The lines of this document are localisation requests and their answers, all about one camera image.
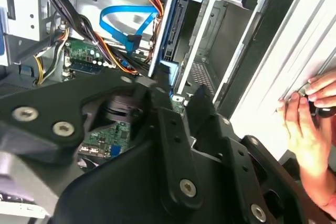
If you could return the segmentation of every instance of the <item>metal screw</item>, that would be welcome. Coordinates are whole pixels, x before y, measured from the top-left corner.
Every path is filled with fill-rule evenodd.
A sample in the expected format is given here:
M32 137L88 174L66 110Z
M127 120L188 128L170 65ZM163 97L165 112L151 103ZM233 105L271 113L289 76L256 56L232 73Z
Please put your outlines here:
M75 132L75 127L68 122L58 122L53 125L52 131L58 136L71 136Z
M180 181L180 189L190 198L193 198L196 195L196 187L189 179L183 179Z
M121 80L123 80L125 82L132 83L132 80L130 78L128 78L128 77L122 76L120 78L121 78Z
M266 214L261 207L256 204L252 204L251 211L254 217L257 218L257 220L259 220L260 222L266 222Z
M165 91L159 87L157 87L156 89L159 90L161 93L165 93Z
M223 118L223 121L224 121L225 124L230 125L230 121L228 119Z
M258 145L258 141L257 141L254 137L251 137L251 142L252 142L254 145Z
M30 122L37 119L38 111L31 107L19 107L12 112L12 116L20 122Z

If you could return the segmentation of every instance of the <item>finger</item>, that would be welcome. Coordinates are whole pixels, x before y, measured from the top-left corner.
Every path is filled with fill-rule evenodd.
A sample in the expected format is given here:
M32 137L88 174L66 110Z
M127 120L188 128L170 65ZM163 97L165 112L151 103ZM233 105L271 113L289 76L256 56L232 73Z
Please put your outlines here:
M317 81L312 82L312 84L307 88L306 94L307 95L314 94L335 81L336 81L336 71L323 75Z
M320 79L322 76L315 76L313 78L310 78L308 80L308 83L312 84L313 82L316 82L318 79Z
M286 107L284 100L280 100L278 102L278 108L277 108L278 117L281 121L281 123L285 124L286 119Z
M318 108L329 108L336 106L336 95L333 97L327 97L323 99L319 99L314 102L315 107Z
M332 140L332 118L320 118L319 131L327 143Z
M300 95L298 93L293 93L286 112L286 125L292 139L296 139L302 135L299 125L299 102Z
M316 129L309 111L308 100L305 97L300 99L299 123L304 140L316 139Z
M336 95L336 82L326 86L325 88L317 91L314 94L309 95L308 98L309 101L314 102L316 100L332 97L334 95Z

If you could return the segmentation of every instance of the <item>fingernail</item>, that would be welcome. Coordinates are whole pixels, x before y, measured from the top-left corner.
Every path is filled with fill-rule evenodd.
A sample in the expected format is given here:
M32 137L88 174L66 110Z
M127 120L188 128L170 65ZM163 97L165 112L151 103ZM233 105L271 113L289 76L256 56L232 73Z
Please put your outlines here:
M310 79L308 80L308 83L312 84L315 80L316 80L316 77L310 78Z
M308 87L306 89L306 95L311 95L311 94L314 94L314 91L310 87Z
M308 99L309 99L309 101L314 102L314 101L317 100L317 96L316 95L310 95L310 96L308 96Z
M300 99L300 103L301 104L306 104L308 101L307 101L307 98L305 98L305 97L301 97L301 99Z
M315 107L321 107L321 106L324 106L324 103L322 101L316 101L314 105Z
M278 108L282 108L284 106L284 101L278 101Z
M299 98L299 94L298 93L293 93L292 96L291 96L292 100L296 100L298 98Z

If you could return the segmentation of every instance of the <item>metal mesh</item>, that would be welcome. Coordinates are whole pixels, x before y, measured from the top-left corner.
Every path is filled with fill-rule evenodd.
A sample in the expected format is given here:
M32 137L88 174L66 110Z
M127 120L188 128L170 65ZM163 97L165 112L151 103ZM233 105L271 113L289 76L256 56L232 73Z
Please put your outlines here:
M214 94L214 90L212 88L209 76L202 63L194 62L191 67L191 74L195 82L200 85L206 85L209 88L211 94Z

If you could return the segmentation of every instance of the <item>motherboard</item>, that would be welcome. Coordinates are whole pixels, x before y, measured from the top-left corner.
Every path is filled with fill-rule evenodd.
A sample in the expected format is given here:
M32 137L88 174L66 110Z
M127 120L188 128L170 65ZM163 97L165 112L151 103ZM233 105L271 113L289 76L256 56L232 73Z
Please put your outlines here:
M115 65L104 61L99 50L91 44L81 40L70 39L65 44L63 66L63 81L80 78L88 74L100 74L103 71L118 71ZM174 111L184 112L183 97L172 95ZM94 160L109 160L128 149L130 138L130 124L115 122L110 128L93 132L82 143L79 155Z

